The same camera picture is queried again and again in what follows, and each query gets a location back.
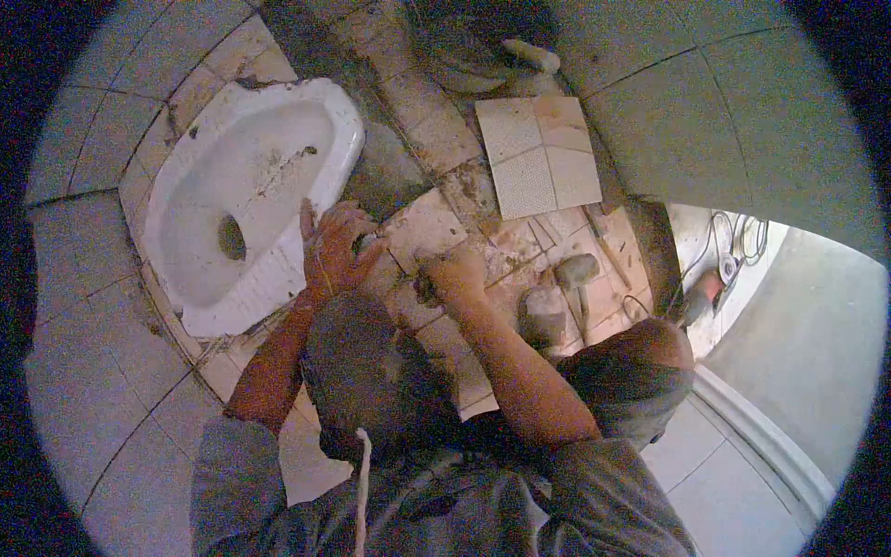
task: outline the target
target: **man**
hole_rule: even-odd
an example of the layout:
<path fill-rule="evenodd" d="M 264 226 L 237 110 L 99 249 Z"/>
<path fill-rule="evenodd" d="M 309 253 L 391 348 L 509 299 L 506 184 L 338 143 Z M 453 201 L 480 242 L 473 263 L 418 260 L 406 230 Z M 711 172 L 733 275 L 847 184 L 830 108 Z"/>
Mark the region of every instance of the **man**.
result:
<path fill-rule="evenodd" d="M 375 451 L 381 444 L 387 450 L 371 459 L 362 441 L 343 431 L 325 440 L 323 433 L 329 455 L 366 470 L 369 460 L 374 465 L 310 503 L 287 508 L 276 435 L 303 374 L 313 377 L 312 389 L 337 372 L 337 354 L 354 371 L 355 362 L 373 363 L 385 350 L 380 342 L 368 344 L 368 357 L 354 358 L 350 343 L 332 338 L 338 327 L 325 321 L 343 318 L 323 316 L 326 306 L 350 298 L 339 295 L 371 272 L 387 241 L 354 255 L 356 239 L 377 226 L 353 202 L 326 212 L 315 228 L 312 222 L 305 204 L 306 289 L 244 370 L 224 415 L 206 426 L 192 486 L 196 554 L 693 554 L 681 521 L 638 456 L 690 387 L 692 358 L 683 334 L 648 319 L 555 369 L 488 303 L 481 260 L 468 252 L 421 266 L 485 369 L 500 411 L 460 424 L 454 409 L 445 415 L 430 402 L 429 412 L 419 413 L 437 416 L 420 422 L 429 432 L 411 431 L 426 426 L 390 429 L 402 432 L 405 443 L 372 427 Z M 376 328 L 343 327 L 366 335 Z M 331 358 L 315 354 L 325 350 Z M 421 365 L 413 356 L 405 361 Z M 324 430 L 355 425 L 326 417 L 321 406 L 319 413 Z"/>

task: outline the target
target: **broken tile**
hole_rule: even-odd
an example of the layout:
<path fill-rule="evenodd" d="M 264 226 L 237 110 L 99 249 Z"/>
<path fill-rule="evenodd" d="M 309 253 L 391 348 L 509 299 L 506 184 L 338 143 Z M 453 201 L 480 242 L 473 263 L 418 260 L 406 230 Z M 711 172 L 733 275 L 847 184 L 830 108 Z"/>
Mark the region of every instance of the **broken tile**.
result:
<path fill-rule="evenodd" d="M 198 64 L 192 70 L 192 73 L 180 84 L 168 102 L 170 114 L 173 115 L 172 120 L 175 122 L 176 132 L 179 135 L 186 132 L 195 117 L 224 85 L 223 79 L 202 64 Z"/>
<path fill-rule="evenodd" d="M 390 253 L 408 275 L 418 271 L 416 250 L 442 253 L 467 238 L 467 232 L 437 188 L 396 213 L 384 230 L 390 239 Z"/>
<path fill-rule="evenodd" d="M 278 81 L 290 83 L 297 81 L 297 74 L 290 66 L 282 49 L 275 45 L 247 64 L 239 74 L 240 78 L 254 76 L 258 82 Z"/>
<path fill-rule="evenodd" d="M 421 164 L 437 175 L 483 154 L 454 106 L 433 112 L 407 134 Z"/>
<path fill-rule="evenodd" d="M 468 160 L 442 176 L 439 190 L 463 225 L 497 218 L 495 184 L 482 157 Z"/>
<path fill-rule="evenodd" d="M 531 99 L 492 99 L 475 106 L 493 166 L 541 144 Z"/>
<path fill-rule="evenodd" d="M 453 401 L 459 410 L 492 392 L 486 372 L 458 330 L 458 325 L 448 315 L 427 325 L 415 337 L 424 347 L 430 362 L 452 379 Z"/>
<path fill-rule="evenodd" d="M 275 39 L 256 14 L 230 33 L 202 63 L 224 81 L 232 81 L 242 68 L 272 46 Z"/>
<path fill-rule="evenodd" d="M 591 153 L 588 125 L 576 97 L 544 95 L 532 100 L 542 143 Z"/>

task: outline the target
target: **loose tile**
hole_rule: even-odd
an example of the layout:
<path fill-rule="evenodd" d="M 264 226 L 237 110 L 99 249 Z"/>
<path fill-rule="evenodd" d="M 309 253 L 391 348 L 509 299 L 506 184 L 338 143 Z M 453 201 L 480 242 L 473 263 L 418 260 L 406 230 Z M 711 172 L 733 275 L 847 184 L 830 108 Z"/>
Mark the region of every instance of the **loose tile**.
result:
<path fill-rule="evenodd" d="M 477 118 L 493 166 L 542 143 L 530 99 L 477 101 Z"/>
<path fill-rule="evenodd" d="M 155 422 L 186 455 L 195 460 L 204 424 L 223 412 L 208 388 L 191 375 L 183 379 L 151 413 Z"/>
<path fill-rule="evenodd" d="M 668 501 L 705 555 L 794 554 L 805 538 L 757 472 L 722 443 Z"/>
<path fill-rule="evenodd" d="M 189 77 L 176 89 L 170 97 L 168 106 L 176 123 L 176 132 L 184 134 L 195 117 L 208 105 L 210 99 L 219 93 L 225 82 L 217 77 L 214 72 L 208 70 L 202 64 L 198 64 Z"/>
<path fill-rule="evenodd" d="M 201 377 L 224 403 L 235 391 L 241 377 L 241 369 L 223 352 L 212 356 L 201 369 Z"/>
<path fill-rule="evenodd" d="M 47 201 L 68 193 L 78 153 L 104 95 L 103 91 L 94 89 L 59 89 L 31 158 L 26 203 Z"/>
<path fill-rule="evenodd" d="M 545 147 L 558 209 L 596 203 L 603 199 L 597 164 L 587 152 Z"/>
<path fill-rule="evenodd" d="M 69 193 L 117 187 L 160 102 L 131 94 L 107 93 L 78 157 Z"/>
<path fill-rule="evenodd" d="M 421 164 L 437 175 L 483 154 L 476 136 L 454 106 L 430 114 L 408 131 L 408 138 Z"/>
<path fill-rule="evenodd" d="M 192 462 L 154 420 L 139 426 L 96 486 L 84 523 L 108 555 L 186 555 Z"/>
<path fill-rule="evenodd" d="M 232 81 L 242 68 L 273 46 L 275 39 L 257 14 L 223 39 L 202 63 L 224 81 Z"/>
<path fill-rule="evenodd" d="M 542 143 L 593 153 L 582 106 L 576 97 L 544 95 L 532 100 Z"/>
<path fill-rule="evenodd" d="M 492 167 L 498 207 L 504 220 L 557 209 L 553 181 L 544 147 Z"/>
<path fill-rule="evenodd" d="M 390 253 L 408 275 L 418 271 L 416 250 L 441 253 L 467 238 L 467 232 L 437 188 L 396 213 L 384 230 L 390 239 Z"/>
<path fill-rule="evenodd" d="M 240 77 L 246 78 L 248 76 L 254 76 L 260 82 L 278 81 L 290 83 L 297 81 L 297 74 L 294 73 L 288 58 L 278 45 L 260 54 L 241 70 Z"/>

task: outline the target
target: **white tile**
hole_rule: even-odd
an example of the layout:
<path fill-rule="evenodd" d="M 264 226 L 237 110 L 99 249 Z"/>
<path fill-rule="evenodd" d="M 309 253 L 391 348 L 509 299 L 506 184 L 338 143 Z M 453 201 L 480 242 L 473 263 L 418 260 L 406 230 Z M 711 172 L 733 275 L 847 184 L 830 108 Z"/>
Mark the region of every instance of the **white tile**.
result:
<path fill-rule="evenodd" d="M 603 200 L 597 178 L 597 163 L 591 153 L 560 147 L 545 147 L 559 209 L 598 203 Z"/>
<path fill-rule="evenodd" d="M 736 210 L 750 203 L 740 147 L 699 51 L 642 70 L 584 101 L 629 193 Z"/>
<path fill-rule="evenodd" d="M 288 504 L 312 501 L 346 481 L 349 463 L 328 458 L 319 447 L 319 430 L 292 409 L 279 434 L 279 462 Z"/>
<path fill-rule="evenodd" d="M 235 385 L 241 377 L 241 369 L 223 352 L 212 356 L 201 367 L 200 373 L 223 402 L 229 402 L 229 397 L 234 393 Z"/>
<path fill-rule="evenodd" d="M 140 138 L 160 108 L 160 102 L 107 93 L 84 141 L 69 192 L 117 187 Z"/>
<path fill-rule="evenodd" d="M 37 327 L 25 362 L 42 448 L 76 509 L 148 413 L 100 338 L 93 312 L 80 302 Z"/>
<path fill-rule="evenodd" d="M 494 166 L 542 143 L 531 99 L 492 99 L 476 101 L 474 106 L 489 164 Z"/>
<path fill-rule="evenodd" d="M 65 80 L 108 88 L 127 55 L 172 0 L 124 0 L 96 28 Z"/>
<path fill-rule="evenodd" d="M 71 174 L 105 93 L 62 87 L 46 114 L 28 170 L 25 202 L 37 203 L 68 193 Z"/>
<path fill-rule="evenodd" d="M 241 68 L 274 45 L 275 39 L 256 14 L 223 39 L 202 63 L 224 81 L 232 81 Z"/>
<path fill-rule="evenodd" d="M 151 417 L 176 446 L 194 460 L 204 434 L 204 424 L 222 412 L 219 400 L 190 375 L 164 397 Z"/>
<path fill-rule="evenodd" d="M 177 0 L 145 33 L 112 86 L 166 98 L 201 58 L 250 15 L 241 0 Z"/>
<path fill-rule="evenodd" d="M 121 449 L 84 510 L 108 555 L 189 555 L 192 462 L 151 418 Z"/>
<path fill-rule="evenodd" d="M 641 458 L 666 493 L 689 476 L 721 445 L 724 436 L 699 410 L 684 400 L 665 435 L 641 451 Z"/>
<path fill-rule="evenodd" d="M 546 213 L 557 208 L 544 147 L 492 167 L 498 207 L 504 220 Z"/>
<path fill-rule="evenodd" d="M 805 541 L 782 502 L 730 443 L 668 494 L 704 555 L 792 555 Z"/>
<path fill-rule="evenodd" d="M 117 192 L 66 201 L 65 210 L 83 291 L 95 292 L 136 271 L 136 255 Z"/>

